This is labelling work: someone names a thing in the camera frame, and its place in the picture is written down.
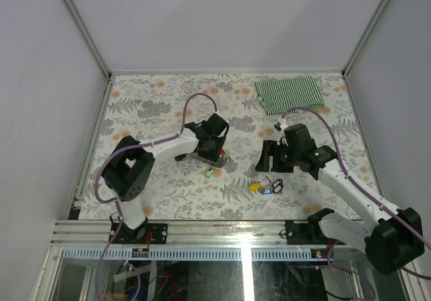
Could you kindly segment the metal key holder red handle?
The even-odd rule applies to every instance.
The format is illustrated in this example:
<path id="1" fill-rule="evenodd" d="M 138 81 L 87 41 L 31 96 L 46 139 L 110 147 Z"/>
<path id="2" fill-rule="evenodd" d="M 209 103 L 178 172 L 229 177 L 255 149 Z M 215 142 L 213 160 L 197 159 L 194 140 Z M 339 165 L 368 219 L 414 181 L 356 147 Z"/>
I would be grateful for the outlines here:
<path id="1" fill-rule="evenodd" d="M 220 154 L 219 154 L 219 156 L 218 156 L 218 158 L 217 158 L 216 161 L 212 161 L 212 160 L 209 160 L 207 158 L 201 157 L 197 153 L 192 153 L 190 155 L 190 157 L 192 159 L 199 160 L 200 162 L 203 162 L 204 164 L 208 164 L 211 167 L 222 168 L 223 166 L 225 166 L 228 163 L 228 162 L 224 161 L 224 154 L 225 154 L 225 152 L 226 151 L 224 149 L 221 149 Z"/>

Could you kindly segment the black head key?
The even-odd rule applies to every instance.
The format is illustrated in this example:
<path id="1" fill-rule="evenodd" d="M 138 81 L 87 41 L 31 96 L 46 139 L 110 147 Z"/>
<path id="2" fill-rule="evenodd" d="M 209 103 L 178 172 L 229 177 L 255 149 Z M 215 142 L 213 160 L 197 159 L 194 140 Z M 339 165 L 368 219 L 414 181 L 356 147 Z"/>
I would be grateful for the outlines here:
<path id="1" fill-rule="evenodd" d="M 183 161 L 186 158 L 187 158 L 186 154 L 181 154 L 181 155 L 176 156 L 174 159 L 178 162 L 178 161 Z"/>

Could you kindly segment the green key tag with key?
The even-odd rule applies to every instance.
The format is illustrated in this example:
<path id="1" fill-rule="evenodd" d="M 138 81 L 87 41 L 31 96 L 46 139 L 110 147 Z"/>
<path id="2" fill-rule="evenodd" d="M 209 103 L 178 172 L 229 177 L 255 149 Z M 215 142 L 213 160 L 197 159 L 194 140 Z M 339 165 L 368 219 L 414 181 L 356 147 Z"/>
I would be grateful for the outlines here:
<path id="1" fill-rule="evenodd" d="M 214 172 L 216 171 L 216 169 L 215 168 L 211 168 L 211 169 L 209 169 L 206 173 L 205 173 L 205 175 L 204 175 L 204 177 L 206 178 L 206 179 L 210 179 L 212 176 L 213 176 L 213 174 L 214 174 Z"/>

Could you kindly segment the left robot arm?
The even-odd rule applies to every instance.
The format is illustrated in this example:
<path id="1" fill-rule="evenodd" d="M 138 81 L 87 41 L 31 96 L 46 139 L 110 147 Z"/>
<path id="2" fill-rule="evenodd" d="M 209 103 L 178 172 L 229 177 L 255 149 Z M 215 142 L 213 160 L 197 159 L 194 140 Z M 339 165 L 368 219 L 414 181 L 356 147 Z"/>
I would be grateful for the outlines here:
<path id="1" fill-rule="evenodd" d="M 229 124 L 214 113 L 206 121 L 187 123 L 179 133 L 151 143 L 140 143 L 132 136 L 122 139 L 102 168 L 101 177 L 118 201 L 124 235 L 132 243 L 147 237 L 146 215 L 140 196 L 156 162 L 187 157 L 213 167 L 221 166 L 222 149 Z"/>

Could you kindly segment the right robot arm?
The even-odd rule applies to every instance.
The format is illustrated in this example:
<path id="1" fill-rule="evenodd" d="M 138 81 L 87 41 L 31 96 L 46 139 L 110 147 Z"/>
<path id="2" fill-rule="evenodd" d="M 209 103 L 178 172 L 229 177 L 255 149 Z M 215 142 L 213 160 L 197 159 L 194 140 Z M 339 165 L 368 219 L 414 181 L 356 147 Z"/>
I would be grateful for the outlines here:
<path id="1" fill-rule="evenodd" d="M 368 261 L 389 275 L 422 256 L 422 221 L 412 208 L 400 209 L 370 190 L 343 165 L 336 149 L 317 146 L 302 123 L 276 123 L 279 140 L 265 140 L 257 172 L 292 173 L 296 167 L 329 187 L 359 216 L 351 220 L 329 208 L 308 216 L 302 239 L 314 243 L 338 240 L 364 253 Z"/>

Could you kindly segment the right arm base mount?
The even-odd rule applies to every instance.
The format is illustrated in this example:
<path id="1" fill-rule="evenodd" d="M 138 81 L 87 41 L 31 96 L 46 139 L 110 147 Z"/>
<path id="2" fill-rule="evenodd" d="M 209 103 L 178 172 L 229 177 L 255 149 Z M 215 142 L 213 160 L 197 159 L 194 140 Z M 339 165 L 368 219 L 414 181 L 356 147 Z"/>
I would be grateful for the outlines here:
<path id="1" fill-rule="evenodd" d="M 326 215 L 334 213 L 332 209 L 324 208 L 307 217 L 306 220 L 286 220 L 284 222 L 286 240 L 289 245 L 328 244 L 319 222 Z"/>

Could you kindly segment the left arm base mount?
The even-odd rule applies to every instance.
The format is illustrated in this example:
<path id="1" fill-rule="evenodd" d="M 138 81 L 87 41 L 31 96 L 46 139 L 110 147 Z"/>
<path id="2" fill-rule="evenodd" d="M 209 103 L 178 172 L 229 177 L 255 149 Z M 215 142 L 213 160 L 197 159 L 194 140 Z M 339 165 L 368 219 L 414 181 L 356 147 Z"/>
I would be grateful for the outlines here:
<path id="1" fill-rule="evenodd" d="M 144 223 L 138 229 L 132 230 L 126 225 L 113 239 L 114 244 L 166 244 L 168 237 L 168 224 Z"/>

